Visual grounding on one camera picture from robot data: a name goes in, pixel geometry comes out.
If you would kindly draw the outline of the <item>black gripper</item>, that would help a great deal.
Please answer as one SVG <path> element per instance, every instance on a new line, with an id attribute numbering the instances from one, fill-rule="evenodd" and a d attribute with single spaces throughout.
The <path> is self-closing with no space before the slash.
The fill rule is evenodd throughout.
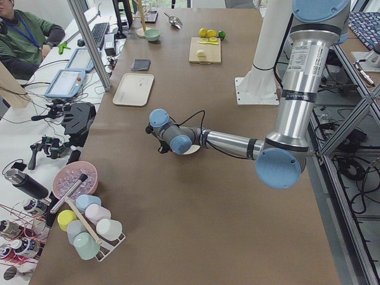
<path id="1" fill-rule="evenodd" d="M 145 132 L 147 134 L 153 135 L 159 141 L 160 147 L 157 149 L 159 153 L 168 153 L 170 151 L 170 146 L 168 145 L 168 143 L 157 136 L 157 134 L 154 132 L 153 127 L 150 124 L 148 124 L 148 126 L 145 128 Z"/>

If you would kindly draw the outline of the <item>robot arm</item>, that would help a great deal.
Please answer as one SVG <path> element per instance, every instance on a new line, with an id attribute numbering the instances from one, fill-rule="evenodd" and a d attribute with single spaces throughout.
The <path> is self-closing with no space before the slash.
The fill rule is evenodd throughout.
<path id="1" fill-rule="evenodd" d="M 193 145 L 254 160 L 258 177 L 286 189 L 300 178 L 308 152 L 305 138 L 329 48 L 347 37 L 349 1 L 293 1 L 293 41 L 283 78 L 275 127 L 264 140 L 176 123 L 164 109 L 150 113 L 146 132 L 160 141 L 160 152 L 185 154 Z"/>

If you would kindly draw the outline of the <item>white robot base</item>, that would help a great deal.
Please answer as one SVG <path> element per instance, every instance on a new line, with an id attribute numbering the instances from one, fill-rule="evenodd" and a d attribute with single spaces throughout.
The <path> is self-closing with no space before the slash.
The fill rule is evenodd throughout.
<path id="1" fill-rule="evenodd" d="M 291 0 L 268 2 L 252 68 L 245 77 L 235 78 L 239 105 L 279 104 L 274 71 L 291 15 Z"/>

